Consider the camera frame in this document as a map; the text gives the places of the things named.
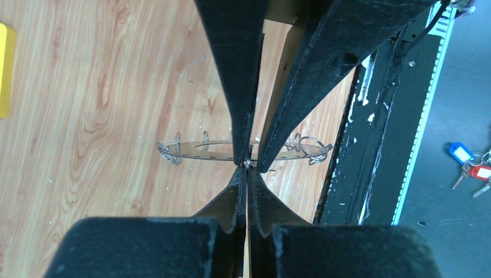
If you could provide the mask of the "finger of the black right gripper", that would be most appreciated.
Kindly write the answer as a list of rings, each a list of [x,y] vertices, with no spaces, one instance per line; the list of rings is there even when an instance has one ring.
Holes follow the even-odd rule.
[[[268,1],[195,1],[229,108],[233,161],[246,161]]]
[[[363,59],[433,4],[432,1],[316,1],[291,28],[258,149],[268,171],[290,133]]]

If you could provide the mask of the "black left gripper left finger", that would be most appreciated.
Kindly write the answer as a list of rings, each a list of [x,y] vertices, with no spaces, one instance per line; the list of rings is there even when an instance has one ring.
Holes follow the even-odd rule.
[[[46,277],[240,277],[246,169],[191,217],[89,217],[63,237]]]

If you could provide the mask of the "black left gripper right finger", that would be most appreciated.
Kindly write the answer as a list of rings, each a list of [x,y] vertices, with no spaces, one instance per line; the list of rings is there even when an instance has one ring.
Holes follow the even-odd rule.
[[[247,172],[252,277],[440,277],[413,229],[313,225],[288,208],[254,167]]]

